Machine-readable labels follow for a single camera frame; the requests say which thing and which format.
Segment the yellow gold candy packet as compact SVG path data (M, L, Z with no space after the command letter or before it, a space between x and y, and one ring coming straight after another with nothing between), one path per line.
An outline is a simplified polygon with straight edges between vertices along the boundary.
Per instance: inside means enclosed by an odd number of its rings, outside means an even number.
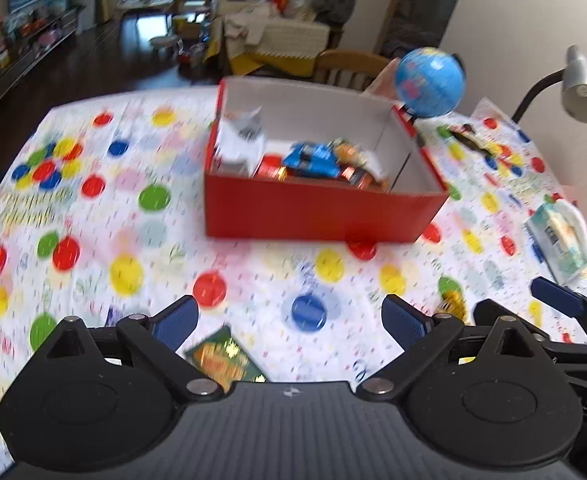
M441 302L437 308L439 314L450 314L461 322L467 322L467 306L460 290L449 289L441 292Z

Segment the purple candy wrapper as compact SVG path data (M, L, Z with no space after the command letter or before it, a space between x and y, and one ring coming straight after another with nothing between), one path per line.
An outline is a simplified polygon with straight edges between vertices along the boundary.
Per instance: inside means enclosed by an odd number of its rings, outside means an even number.
M111 306L107 312L105 327L115 327L121 318L123 318L122 310Z

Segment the wooden chair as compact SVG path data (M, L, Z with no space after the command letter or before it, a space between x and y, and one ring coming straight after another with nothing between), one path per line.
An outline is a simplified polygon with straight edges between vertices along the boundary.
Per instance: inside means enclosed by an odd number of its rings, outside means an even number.
M364 91L389 63L388 58L373 53L325 50L316 57L312 81L326 86Z

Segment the silver white snack bag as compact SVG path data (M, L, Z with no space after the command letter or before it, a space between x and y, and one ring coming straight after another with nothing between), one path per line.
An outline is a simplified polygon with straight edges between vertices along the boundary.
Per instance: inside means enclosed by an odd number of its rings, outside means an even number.
M262 108L251 112L229 112L219 122L214 144L213 167L220 174L253 177L266 152Z

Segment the balloon pattern tablecloth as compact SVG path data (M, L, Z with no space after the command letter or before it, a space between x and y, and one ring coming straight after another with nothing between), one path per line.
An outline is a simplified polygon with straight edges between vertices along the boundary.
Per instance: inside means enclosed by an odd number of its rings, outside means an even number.
M457 289L467 310L491 298L555 341L586 342L530 292L547 269L525 220L563 190L490 104L418 123L449 197L408 245L208 237L215 106L212 89L107 96L54 108L24 144L0 184L0 400L65 316L105 326L111 306L152 314L183 295L202 306L193 342L228 325L271 380L358 384L390 362L389 294L429 313ZM0 474L9 463L0 435Z

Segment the sofa with cream cover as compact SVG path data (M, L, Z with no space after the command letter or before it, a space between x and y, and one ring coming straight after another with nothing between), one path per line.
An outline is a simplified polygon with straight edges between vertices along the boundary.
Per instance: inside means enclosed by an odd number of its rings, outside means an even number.
M272 68L309 78L329 35L326 24L284 18L271 0L212 0L204 59L218 58L235 76Z

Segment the blue desk globe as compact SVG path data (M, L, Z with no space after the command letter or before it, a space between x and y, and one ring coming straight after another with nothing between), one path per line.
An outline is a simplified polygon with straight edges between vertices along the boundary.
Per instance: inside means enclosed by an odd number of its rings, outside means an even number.
M416 119L444 116L455 110L466 91L466 70L457 54L424 47L401 58L394 89L405 112Z

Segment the tv console shelf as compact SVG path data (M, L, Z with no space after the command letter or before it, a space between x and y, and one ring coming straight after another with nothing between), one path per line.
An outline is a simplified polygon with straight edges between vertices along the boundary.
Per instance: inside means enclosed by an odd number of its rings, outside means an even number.
M5 66L0 66L0 102L30 70L77 33L82 10L82 6L72 6L62 15L49 18L28 36L18 37L17 50L9 53Z

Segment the red snack bag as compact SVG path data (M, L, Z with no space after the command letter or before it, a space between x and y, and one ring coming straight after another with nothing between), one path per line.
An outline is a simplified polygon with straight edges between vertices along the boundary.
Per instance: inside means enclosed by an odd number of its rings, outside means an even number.
M265 154L254 177L276 181L286 180L288 171L284 165L283 157L278 154Z

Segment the green cracker packet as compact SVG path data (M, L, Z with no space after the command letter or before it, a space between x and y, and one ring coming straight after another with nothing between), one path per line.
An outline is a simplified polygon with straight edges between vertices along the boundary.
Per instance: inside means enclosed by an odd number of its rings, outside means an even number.
M233 337L228 325L223 325L220 330L187 350L184 356L197 370L217 382L225 392L235 382L269 381L266 373Z

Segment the copper foil snack bag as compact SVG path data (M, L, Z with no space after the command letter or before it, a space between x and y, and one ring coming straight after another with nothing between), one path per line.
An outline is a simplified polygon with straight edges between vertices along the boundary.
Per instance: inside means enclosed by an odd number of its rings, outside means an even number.
M386 192L388 181L386 179L376 180L374 176L363 167L344 166L341 169L340 179L359 190L373 190Z

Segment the tissue pack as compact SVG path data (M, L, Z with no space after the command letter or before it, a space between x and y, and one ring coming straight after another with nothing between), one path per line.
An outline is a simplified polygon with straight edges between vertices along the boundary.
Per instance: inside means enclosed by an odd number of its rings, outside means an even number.
M587 268L587 224L576 206L543 204L525 225L558 284L570 284Z

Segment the grey desk lamp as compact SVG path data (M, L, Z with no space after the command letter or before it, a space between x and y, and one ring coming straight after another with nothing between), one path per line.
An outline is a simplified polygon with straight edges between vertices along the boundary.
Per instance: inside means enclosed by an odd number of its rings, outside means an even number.
M520 122L535 98L554 84L561 84L560 102L565 112L577 122L587 124L587 57L576 44L567 49L566 65L562 70L533 84L511 116L511 121L514 124Z

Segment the blue snack packet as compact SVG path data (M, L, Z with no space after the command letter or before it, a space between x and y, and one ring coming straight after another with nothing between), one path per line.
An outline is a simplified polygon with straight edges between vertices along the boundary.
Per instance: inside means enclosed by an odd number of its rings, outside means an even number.
M337 179L341 174L338 158L328 144L293 144L283 162L287 170L303 177Z

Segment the red cardboard box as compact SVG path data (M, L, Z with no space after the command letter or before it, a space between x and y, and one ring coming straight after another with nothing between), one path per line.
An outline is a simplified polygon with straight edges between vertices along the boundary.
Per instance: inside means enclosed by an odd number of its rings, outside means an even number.
M281 79L221 81L205 159L208 236L408 244L446 200L394 102Z

